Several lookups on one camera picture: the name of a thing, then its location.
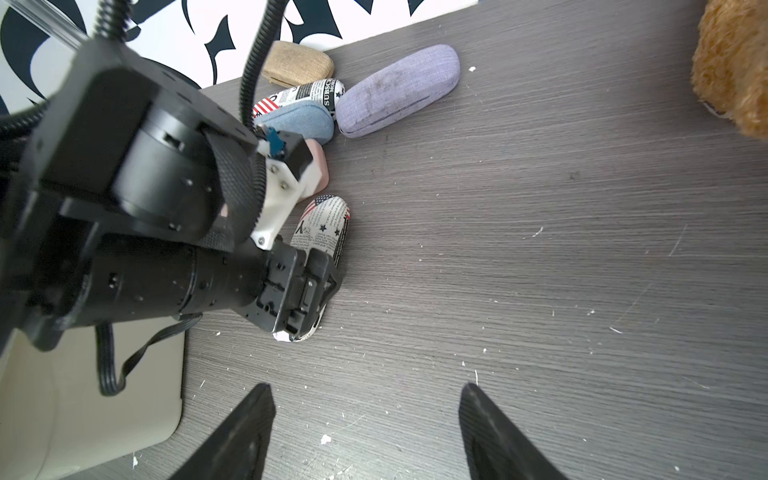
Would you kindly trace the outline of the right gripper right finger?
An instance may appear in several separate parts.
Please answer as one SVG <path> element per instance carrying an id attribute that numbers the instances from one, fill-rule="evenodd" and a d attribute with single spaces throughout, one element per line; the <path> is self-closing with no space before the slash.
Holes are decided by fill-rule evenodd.
<path id="1" fill-rule="evenodd" d="M 472 480 L 566 480 L 476 384 L 461 392 L 458 411 Z"/>

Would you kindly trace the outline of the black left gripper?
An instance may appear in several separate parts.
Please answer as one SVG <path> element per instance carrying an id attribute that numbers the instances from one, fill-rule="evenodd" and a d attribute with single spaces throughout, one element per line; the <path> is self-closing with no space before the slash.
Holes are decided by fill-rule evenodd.
<path id="1" fill-rule="evenodd" d="M 332 257 L 318 249 L 279 241 L 264 251 L 251 240 L 231 253 L 199 248 L 179 315 L 229 309 L 267 333 L 304 336 L 341 283 Z"/>

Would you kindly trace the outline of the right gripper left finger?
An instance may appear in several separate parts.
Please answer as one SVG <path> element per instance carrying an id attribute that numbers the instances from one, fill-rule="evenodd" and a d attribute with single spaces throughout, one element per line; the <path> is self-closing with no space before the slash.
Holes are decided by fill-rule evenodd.
<path id="1" fill-rule="evenodd" d="M 261 479 L 275 415 L 271 386 L 257 384 L 171 479 Z"/>

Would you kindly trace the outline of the newspaper flag case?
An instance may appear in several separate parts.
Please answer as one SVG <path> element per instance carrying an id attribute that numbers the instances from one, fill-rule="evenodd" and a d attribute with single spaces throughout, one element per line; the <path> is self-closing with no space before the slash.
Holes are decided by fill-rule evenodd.
<path id="1" fill-rule="evenodd" d="M 312 249 L 324 252 L 338 267 L 350 220 L 345 200 L 337 195 L 319 195 L 302 213 L 290 245 L 307 254 Z"/>

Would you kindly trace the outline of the light blue case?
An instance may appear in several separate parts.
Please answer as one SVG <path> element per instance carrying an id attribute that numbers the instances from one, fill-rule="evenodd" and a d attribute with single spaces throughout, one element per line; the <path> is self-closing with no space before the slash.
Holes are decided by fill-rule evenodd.
<path id="1" fill-rule="evenodd" d="M 256 116 L 254 124 L 300 134 L 321 145 L 327 144 L 335 134 L 335 122 L 330 112 L 312 100 L 301 100 Z"/>

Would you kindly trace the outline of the cream plastic storage box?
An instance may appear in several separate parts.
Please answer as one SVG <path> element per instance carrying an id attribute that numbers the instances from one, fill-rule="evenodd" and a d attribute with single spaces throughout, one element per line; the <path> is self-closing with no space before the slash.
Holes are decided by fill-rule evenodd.
<path id="1" fill-rule="evenodd" d="M 37 350 L 14 331 L 1 357 L 1 476 L 60 479 L 168 439 L 182 414 L 184 335 L 151 346 L 114 397 L 99 391 L 95 334 Z"/>

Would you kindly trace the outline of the newspaper print case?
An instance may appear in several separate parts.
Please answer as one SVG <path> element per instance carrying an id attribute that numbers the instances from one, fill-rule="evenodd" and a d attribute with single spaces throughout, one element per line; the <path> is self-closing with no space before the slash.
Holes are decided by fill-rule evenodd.
<path id="1" fill-rule="evenodd" d="M 345 93 L 346 86 L 338 79 L 317 80 L 264 97 L 254 104 L 252 116 L 256 118 L 300 101 L 311 100 L 322 105 L 335 118 L 336 104 Z"/>

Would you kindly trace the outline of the purple case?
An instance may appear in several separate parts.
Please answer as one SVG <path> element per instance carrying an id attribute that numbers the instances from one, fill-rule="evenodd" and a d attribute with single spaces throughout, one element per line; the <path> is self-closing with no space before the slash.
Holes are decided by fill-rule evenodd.
<path id="1" fill-rule="evenodd" d="M 358 138 L 381 130 L 449 94 L 461 66 L 446 44 L 421 49 L 348 89 L 336 103 L 341 134 Z"/>

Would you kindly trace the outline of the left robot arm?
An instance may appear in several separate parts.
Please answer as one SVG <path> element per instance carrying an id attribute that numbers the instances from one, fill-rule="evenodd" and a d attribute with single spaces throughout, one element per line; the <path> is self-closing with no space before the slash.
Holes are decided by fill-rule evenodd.
<path id="1" fill-rule="evenodd" d="M 280 235 L 314 185 L 293 132 L 249 127 L 126 45 L 94 38 L 22 140 L 1 143 L 1 337 L 232 309 L 306 335 L 331 255 Z"/>

